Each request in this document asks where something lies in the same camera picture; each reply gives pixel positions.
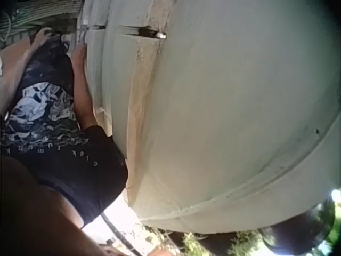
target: wire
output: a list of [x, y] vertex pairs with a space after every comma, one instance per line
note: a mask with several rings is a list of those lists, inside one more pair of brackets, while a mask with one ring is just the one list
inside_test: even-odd
[[6, 36], [4, 38], [0, 37], [0, 40], [5, 43], [7, 41], [7, 39], [8, 39], [8, 37], [10, 36], [12, 23], [11, 23], [11, 17], [8, 15], [8, 13], [5, 12], [5, 11], [4, 11], [4, 13], [6, 14], [7, 19], [9, 20], [9, 28], [7, 30]]

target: graphic print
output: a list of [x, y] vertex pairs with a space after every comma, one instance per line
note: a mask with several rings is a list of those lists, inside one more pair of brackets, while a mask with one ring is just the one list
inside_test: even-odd
[[41, 147], [85, 144], [74, 112], [74, 99], [48, 82], [22, 90], [22, 98], [4, 125], [1, 144], [14, 145], [22, 152]]

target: person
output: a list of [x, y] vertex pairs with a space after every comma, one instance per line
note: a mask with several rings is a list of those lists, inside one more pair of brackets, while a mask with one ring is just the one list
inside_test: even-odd
[[[1, 252], [107, 256], [75, 226], [19, 161], [1, 156]], [[122, 256], [120, 252], [111, 254]]]
[[81, 228], [120, 195], [128, 172], [93, 113], [84, 71], [86, 44], [79, 43], [71, 58], [67, 50], [59, 34], [44, 28], [3, 74], [1, 156], [2, 164], [3, 159], [19, 162], [14, 165], [29, 172], [25, 177], [32, 176], [53, 207]]

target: black object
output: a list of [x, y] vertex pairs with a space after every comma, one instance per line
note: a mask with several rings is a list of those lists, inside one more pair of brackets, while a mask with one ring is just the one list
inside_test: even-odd
[[327, 10], [334, 16], [338, 25], [341, 26], [341, 8], [339, 0], [324, 0], [322, 1]]
[[181, 253], [185, 253], [185, 244], [184, 244], [184, 233], [182, 232], [171, 232], [168, 235], [169, 239], [176, 245]]
[[301, 255], [326, 239], [334, 220], [335, 204], [329, 197], [300, 215], [258, 231], [275, 254]]
[[3, 11], [6, 13], [12, 13], [17, 4], [17, 0], [1, 0], [0, 1], [0, 15], [3, 15]]
[[109, 220], [109, 218], [105, 215], [105, 213], [101, 214], [104, 222], [107, 224], [107, 226], [110, 228], [110, 230], [114, 233], [114, 235], [130, 250], [134, 255], [136, 256], [142, 256], [138, 252], [137, 249], [124, 237], [124, 235], [121, 234], [121, 232], [112, 224], [112, 222]]
[[341, 237], [339, 237], [339, 241], [336, 243], [334, 248], [332, 249], [332, 253], [330, 256], [340, 256], [341, 255]]
[[233, 244], [233, 239], [236, 238], [236, 234], [236, 232], [210, 234], [205, 239], [198, 240], [198, 243], [212, 255], [227, 255], [228, 250]]
[[147, 37], [147, 38], [153, 38], [153, 39], [165, 39], [165, 38], [159, 38], [158, 33], [160, 33], [160, 31], [154, 30], [150, 26], [144, 26], [144, 27], [122, 26], [122, 27], [133, 31], [133, 33], [126, 33], [125, 35], [141, 36], [141, 37]]

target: white plastic tank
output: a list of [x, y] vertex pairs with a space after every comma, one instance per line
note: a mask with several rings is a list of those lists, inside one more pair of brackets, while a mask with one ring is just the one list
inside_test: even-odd
[[340, 35], [317, 0], [112, 1], [103, 106], [142, 222], [255, 229], [340, 187]]

